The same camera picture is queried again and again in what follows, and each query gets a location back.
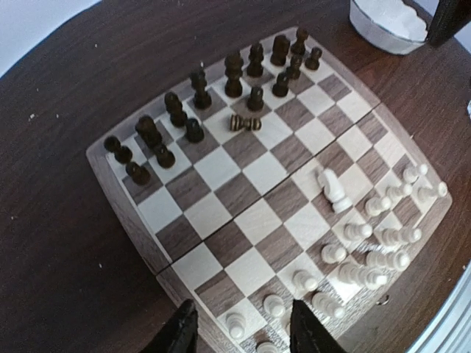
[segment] white rook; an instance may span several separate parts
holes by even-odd
[[[411,257],[403,250],[382,254],[370,252],[366,256],[366,264],[370,267],[390,268],[396,271],[405,271],[411,263]]]
[[[345,316],[345,309],[326,293],[314,294],[312,297],[312,306],[314,309],[330,316],[331,318],[343,318]]]

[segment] dark wood table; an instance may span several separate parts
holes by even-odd
[[[0,352],[136,352],[161,328],[174,305],[114,216],[85,149],[200,60],[294,25],[389,106],[453,195],[390,302],[341,339],[351,352],[404,352],[471,255],[471,55],[454,40],[388,55],[356,34],[348,9],[345,0],[108,0],[2,77]]]

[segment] chessboard frame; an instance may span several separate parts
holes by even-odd
[[[270,37],[261,40],[263,47],[266,52],[270,52],[272,41],[276,35],[284,34],[288,39],[295,39],[297,27],[292,27],[281,32],[278,32]],[[378,115],[381,120],[390,128],[391,131],[396,135],[399,141],[406,148],[407,152],[416,161],[416,163],[426,163],[429,165],[430,170],[428,172],[428,179],[434,185],[438,184],[441,179],[437,172],[433,169],[433,166],[428,162],[425,155],[420,151],[417,144],[413,141],[411,136],[404,130],[400,122],[393,116],[388,108],[381,103],[380,99],[348,68],[346,68],[336,57],[334,57],[328,50],[322,45],[317,43],[312,37],[306,40],[307,47],[318,46],[323,50],[322,59],[342,78],[352,86],[358,94],[373,108],[373,112]],[[244,62],[248,61],[249,47],[241,50],[241,56],[244,58]],[[208,84],[220,79],[224,76],[224,60],[220,60],[217,63],[205,68],[206,79]],[[172,87],[170,90],[174,91],[180,97],[188,97],[193,93],[191,83],[189,79],[181,82],[180,84]],[[156,276],[157,281],[162,285],[163,289],[167,292],[170,299],[176,304],[180,305],[183,300],[191,298],[192,295],[186,286],[183,284],[181,279],[177,276],[171,264],[166,259],[165,255],[154,242],[152,237],[149,235],[149,230],[142,222],[140,216],[135,211],[135,208],[127,198],[124,190],[119,184],[116,175],[111,169],[107,162],[106,154],[107,151],[103,147],[103,142],[108,135],[115,135],[118,139],[123,140],[132,135],[135,130],[134,126],[137,120],[143,114],[150,114],[151,116],[162,115],[165,110],[165,104],[163,102],[163,92],[160,96],[153,99],[139,110],[135,111],[132,115],[125,118],[120,124],[112,128],[105,135],[101,136],[95,141],[87,150],[87,158],[93,172],[95,173],[99,184],[101,185],[111,207],[118,216],[123,228],[126,230],[134,246],[142,256],[144,262],[149,267],[150,271]],[[426,244],[428,239],[432,236],[446,212],[450,208],[452,198],[448,194],[442,199],[438,199],[434,202],[432,208],[420,221],[419,228],[422,229],[422,239],[411,244],[408,248],[408,252],[411,259],[414,259],[422,247]],[[381,292],[374,293],[376,299],[385,292],[390,286],[397,280],[400,273],[396,273],[390,278],[389,283],[382,288]],[[369,294],[368,302],[371,302],[371,294]],[[206,340],[209,346],[215,350],[215,352],[240,352],[240,350],[227,339],[227,336],[221,331],[221,329],[213,322],[213,319],[202,309],[199,303],[196,303],[199,309],[199,332],[200,335]],[[370,309],[366,305],[358,305],[357,310],[351,314],[351,320],[347,323],[343,323],[334,329],[330,329],[330,333],[338,338],[344,333],[350,326],[352,326],[361,316],[363,316],[367,310]]]

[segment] chessboard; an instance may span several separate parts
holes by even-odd
[[[284,30],[292,43],[297,28]],[[200,110],[194,104],[190,80],[170,88],[181,99],[188,117],[196,118],[205,137],[189,143],[185,128],[175,127],[166,112],[164,93],[125,118],[98,139],[87,156],[118,219],[150,271],[176,305],[195,300],[199,334],[215,352],[254,353],[265,341],[288,352],[292,299],[304,299],[327,330],[338,338],[351,327],[400,276],[381,268],[385,285],[369,290],[339,280],[342,264],[366,267],[369,252],[399,249],[413,260],[451,206],[451,196],[419,197],[421,188],[436,188],[441,179],[387,107],[351,71],[312,37],[306,54],[320,48],[319,67],[303,64],[299,79],[289,81],[288,93],[272,93],[277,75],[289,66],[271,64],[275,35],[261,40],[263,75],[251,77],[246,67],[249,47],[241,50],[244,73],[242,94],[225,94],[224,60],[205,68],[212,103]],[[263,109],[247,108],[251,89],[263,89]],[[162,168],[135,125],[152,117],[163,142],[175,157]],[[230,117],[259,118],[261,129],[230,131]],[[132,160],[150,174],[137,185],[104,148],[116,136],[132,151]],[[393,202],[380,215],[365,210],[368,200],[384,197],[389,187],[403,183],[406,168],[425,164],[426,175],[413,184],[410,196]],[[335,172],[353,203],[334,213],[316,176],[326,168]],[[372,236],[349,241],[348,224],[369,224]],[[422,237],[398,246],[385,246],[385,229],[421,229]],[[347,250],[345,260],[326,263],[328,244]],[[315,290],[296,286],[293,277],[305,271],[315,279]],[[333,318],[314,308],[315,293],[328,294],[344,308]],[[281,298],[284,315],[274,317],[264,308],[267,296]],[[228,317],[244,318],[242,334],[231,335]]]

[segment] white bowl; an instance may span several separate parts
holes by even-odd
[[[425,22],[401,0],[350,0],[350,22],[373,46],[405,55],[423,46]]]

